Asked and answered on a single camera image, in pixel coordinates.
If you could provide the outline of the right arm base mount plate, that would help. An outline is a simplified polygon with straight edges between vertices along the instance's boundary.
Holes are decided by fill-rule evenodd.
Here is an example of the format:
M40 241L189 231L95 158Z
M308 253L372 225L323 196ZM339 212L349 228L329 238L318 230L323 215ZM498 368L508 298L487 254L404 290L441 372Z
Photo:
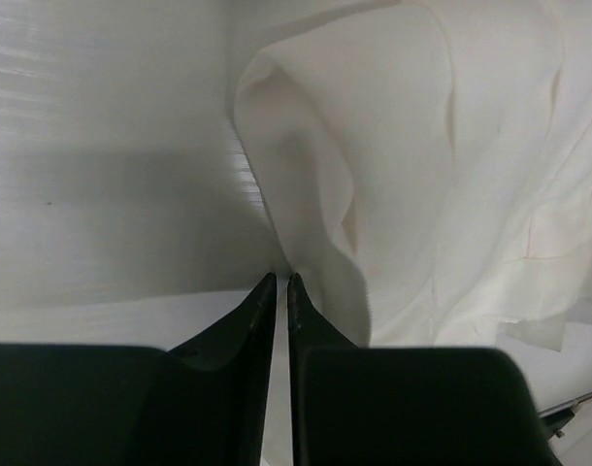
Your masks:
M563 428L575 418L576 413L574 409L566 408L558 412L553 412L548 416L543 416L542 421L546 429L548 438L557 437L561 438Z

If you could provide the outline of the white pleated skirt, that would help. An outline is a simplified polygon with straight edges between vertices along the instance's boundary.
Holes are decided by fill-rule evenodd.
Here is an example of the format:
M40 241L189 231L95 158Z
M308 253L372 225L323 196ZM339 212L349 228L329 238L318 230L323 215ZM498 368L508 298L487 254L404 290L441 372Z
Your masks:
M560 348L592 304L592 1L292 1L243 34L236 131L333 324Z

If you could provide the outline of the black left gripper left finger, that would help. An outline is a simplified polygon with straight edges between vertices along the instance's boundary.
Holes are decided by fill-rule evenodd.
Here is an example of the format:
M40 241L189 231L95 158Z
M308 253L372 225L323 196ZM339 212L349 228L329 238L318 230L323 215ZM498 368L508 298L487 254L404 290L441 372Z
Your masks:
M0 465L257 465L276 324L266 275L171 350L0 344Z

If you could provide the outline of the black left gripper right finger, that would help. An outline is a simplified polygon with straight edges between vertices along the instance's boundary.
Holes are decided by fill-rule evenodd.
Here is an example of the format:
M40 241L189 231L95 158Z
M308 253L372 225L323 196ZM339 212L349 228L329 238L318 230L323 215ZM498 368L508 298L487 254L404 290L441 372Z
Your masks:
M490 348L360 348L287 288L298 465L553 465L520 370Z

